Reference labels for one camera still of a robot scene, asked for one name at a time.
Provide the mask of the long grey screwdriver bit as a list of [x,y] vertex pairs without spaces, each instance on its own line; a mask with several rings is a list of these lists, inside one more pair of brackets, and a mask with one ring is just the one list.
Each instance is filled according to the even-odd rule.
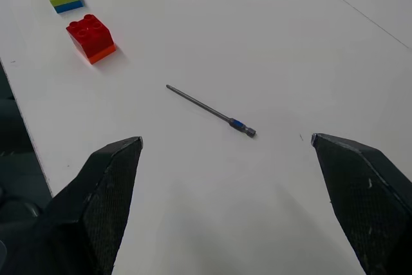
[[246,126],[244,123],[240,122],[239,120],[236,120],[234,118],[228,117],[219,111],[211,108],[210,106],[198,101],[197,99],[193,98],[192,96],[178,90],[177,88],[171,86],[171,85],[166,85],[166,88],[173,91],[177,95],[185,98],[186,100],[192,102],[193,104],[199,106],[200,108],[204,109],[205,111],[208,111],[209,113],[213,114],[214,116],[218,117],[219,119],[225,121],[226,123],[229,124],[230,127],[238,130],[239,132],[242,132],[246,134],[250,138],[254,138],[256,136],[256,131],[248,126]]

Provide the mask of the red toy brick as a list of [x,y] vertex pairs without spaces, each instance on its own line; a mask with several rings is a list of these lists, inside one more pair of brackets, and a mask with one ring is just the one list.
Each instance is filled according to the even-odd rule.
[[93,14],[86,14],[81,20],[72,21],[66,30],[88,59],[114,45],[108,28]]

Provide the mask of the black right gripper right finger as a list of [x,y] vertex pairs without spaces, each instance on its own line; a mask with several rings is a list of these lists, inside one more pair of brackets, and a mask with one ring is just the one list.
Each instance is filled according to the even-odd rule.
[[412,182],[378,149],[312,135],[333,211],[366,275],[412,275]]

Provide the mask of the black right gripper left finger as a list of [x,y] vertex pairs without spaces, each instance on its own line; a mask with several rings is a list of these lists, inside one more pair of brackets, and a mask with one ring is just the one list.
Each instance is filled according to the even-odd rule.
[[0,275],[111,275],[142,148],[141,137],[106,145],[38,216],[0,224]]

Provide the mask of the orange toy brick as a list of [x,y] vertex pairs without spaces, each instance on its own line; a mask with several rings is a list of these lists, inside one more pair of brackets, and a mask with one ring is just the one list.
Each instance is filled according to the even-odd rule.
[[103,58],[107,57],[108,55],[115,52],[117,49],[115,44],[108,46],[107,48],[101,50],[100,52],[96,53],[95,55],[88,58],[90,64],[95,64],[96,62],[102,60]]

